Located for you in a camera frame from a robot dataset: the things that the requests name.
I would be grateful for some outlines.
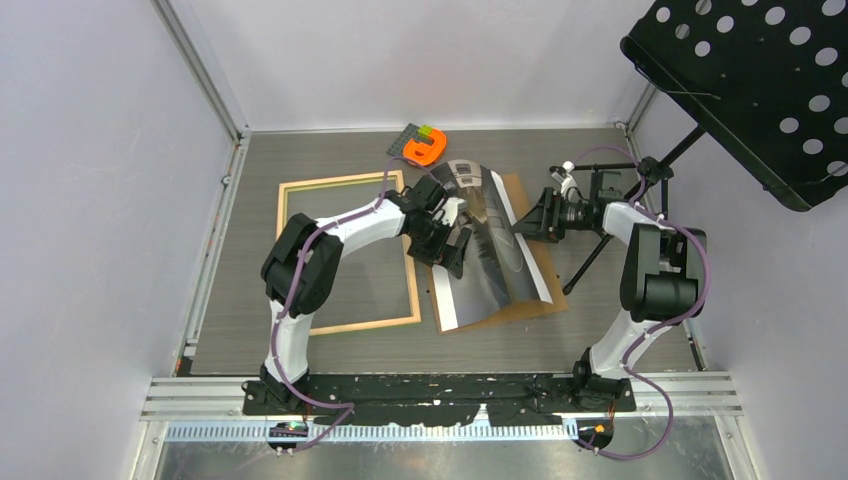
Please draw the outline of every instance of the black metal rod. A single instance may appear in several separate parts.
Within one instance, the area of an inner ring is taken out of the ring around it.
[[[705,133],[707,133],[707,131],[704,130],[703,127],[701,127],[700,125],[695,126],[695,128],[692,129],[692,131],[689,132],[689,134],[686,135],[683,138],[683,140],[680,141],[680,143],[678,143],[674,148],[672,148],[671,151],[668,152],[666,154],[666,156],[663,157],[662,160],[660,160],[658,166],[659,167],[671,166],[671,164],[674,163],[675,160],[677,160],[678,158],[680,158],[681,155],[683,155],[683,152],[688,150],[689,147],[691,147],[692,144],[697,142],[699,138],[703,137]],[[630,200],[631,197],[633,197],[634,195],[636,195],[639,192],[640,186],[641,186],[641,182],[636,182],[636,185],[633,185],[633,188],[631,188],[624,195],[624,199]],[[645,193],[648,191],[648,189],[651,188],[652,186],[653,185],[651,185],[651,184],[646,185],[645,191],[642,192],[642,195],[640,195],[640,197],[644,196]],[[668,194],[667,194],[668,181],[667,180],[663,180],[662,189],[663,189],[663,191],[662,191],[662,210],[663,210],[663,213],[665,213],[667,215],[668,214]],[[586,271],[589,270],[589,267],[592,266],[592,263],[595,261],[596,258],[598,258],[598,255],[600,255],[601,252],[604,251],[604,248],[606,248],[606,246],[610,242],[610,240],[612,240],[612,235],[610,235],[608,233],[604,234],[603,238],[601,239],[601,242],[595,247],[594,250],[592,250],[592,253],[589,254],[589,258],[587,258],[586,261],[583,262],[583,265],[580,265],[580,268],[577,269],[577,272],[574,274],[573,277],[571,277],[571,280],[569,280],[568,283],[566,283],[565,286],[562,287],[562,293],[568,295],[569,293],[571,293],[572,290],[574,290],[574,287],[577,285],[577,282],[579,282],[580,278],[582,278],[583,275],[586,273]]]
[[[604,237],[601,239],[601,242],[598,243],[595,249],[592,250],[592,253],[589,254],[589,257],[583,262],[583,265],[580,265],[580,268],[578,268],[574,276],[571,277],[571,280],[569,280],[568,283],[566,283],[565,286],[562,287],[562,293],[568,295],[571,293],[572,290],[574,290],[574,286],[577,285],[577,282],[580,281],[580,278],[583,277],[583,274],[586,273],[586,270],[589,270],[589,267],[592,266],[592,263],[595,261],[596,258],[598,258],[598,255],[600,255],[601,252],[604,251],[604,248],[607,246],[610,240],[612,240],[612,235],[608,233],[604,235]]]
[[[621,170],[623,168],[636,168],[633,162],[626,163],[596,163],[594,165],[577,165],[574,167],[575,172],[582,170]]]

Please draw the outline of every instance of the robotic arm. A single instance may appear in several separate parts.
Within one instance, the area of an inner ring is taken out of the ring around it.
[[[683,234],[642,214],[623,198],[619,172],[592,173],[588,198],[571,201],[570,172],[552,168],[565,187],[545,188],[531,211],[513,230],[526,238],[556,243],[568,230],[609,233],[627,245],[621,276],[621,311],[604,337],[586,349],[573,368],[575,404],[598,409],[621,397],[629,374],[623,358],[634,364],[648,347],[672,326],[656,328],[692,308],[704,288],[704,267],[697,249]],[[706,235],[689,229],[706,247]],[[626,355],[634,341],[644,341]]]
[[[339,261],[378,240],[406,234],[412,240],[407,254],[427,266],[441,265],[452,275],[462,277],[462,260],[471,230],[462,229],[453,245],[448,244],[448,239],[463,207],[464,200],[449,197],[438,182],[425,176],[413,188],[400,193],[389,190],[383,199],[353,212],[317,220],[298,213],[289,219],[261,271],[271,302],[272,322],[280,325],[260,369],[260,380],[281,403],[289,403],[292,398],[275,367],[273,352],[277,352],[291,383],[306,374],[312,318],[330,295]],[[356,218],[343,222],[347,217]],[[327,226],[305,253],[305,261],[299,262],[307,238]],[[292,282],[298,277],[299,263],[302,270],[296,297],[289,302],[286,315],[279,318]]]

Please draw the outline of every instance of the reflective metal surface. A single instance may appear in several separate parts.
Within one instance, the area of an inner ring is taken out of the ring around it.
[[[616,419],[615,439],[608,448],[641,452],[659,438],[665,422],[665,418]],[[277,457],[263,443],[169,442],[156,478],[714,480],[733,476],[713,418],[683,417],[675,419],[671,437],[660,451],[634,462],[596,457],[561,441],[326,444],[293,457]]]

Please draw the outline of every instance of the white hole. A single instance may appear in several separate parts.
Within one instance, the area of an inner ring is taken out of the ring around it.
[[[822,13],[828,17],[838,15],[842,10],[845,10],[845,0],[827,0],[822,5]]]
[[[833,129],[840,135],[848,134],[848,117],[842,117],[833,124]]]
[[[783,133],[793,133],[798,130],[798,120],[792,117],[784,118],[780,121],[780,131]]]
[[[836,61],[836,57],[839,56],[839,53],[835,48],[822,48],[819,50],[819,53],[816,54],[816,65],[821,65],[822,67],[826,67],[828,65],[832,65],[833,62]]]
[[[699,57],[706,57],[707,54],[710,53],[710,42],[705,42],[701,40],[695,45],[695,55]]]
[[[835,162],[830,162],[830,165],[827,166],[827,173],[833,175],[834,177],[841,177],[848,173],[848,168],[845,167],[845,162],[840,162],[839,160]]]
[[[689,25],[686,25],[685,23],[678,25],[677,28],[674,29],[674,36],[681,40],[688,37]]]
[[[718,22],[716,23],[716,30],[721,33],[727,33],[731,29],[733,29],[733,17],[725,15],[718,19]]]
[[[815,138],[811,138],[804,142],[804,153],[807,155],[815,155],[822,151],[824,148],[824,144],[821,143],[821,140],[817,140]]]
[[[777,25],[786,18],[786,10],[781,7],[772,7],[766,12],[766,23],[769,25]]]
[[[662,7],[657,10],[657,21],[660,23],[665,23],[668,19],[671,18],[671,10],[668,7]]]
[[[709,13],[711,8],[713,8],[713,2],[710,0],[698,0],[698,3],[695,4],[695,12],[701,15]]]
[[[792,45],[803,45],[807,43],[807,40],[813,35],[813,32],[810,31],[807,27],[798,27],[795,30],[792,30],[792,33],[789,34],[789,42]]]
[[[810,99],[810,110],[814,112],[823,112],[830,106],[830,99],[825,95],[816,95]]]

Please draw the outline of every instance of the orange object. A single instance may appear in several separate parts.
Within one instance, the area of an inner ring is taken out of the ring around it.
[[[448,146],[448,137],[441,130],[436,130],[435,128],[427,136],[433,141],[432,145],[417,142],[414,138],[410,139],[403,147],[403,156],[415,160],[421,165],[435,163],[442,156],[445,147]]]

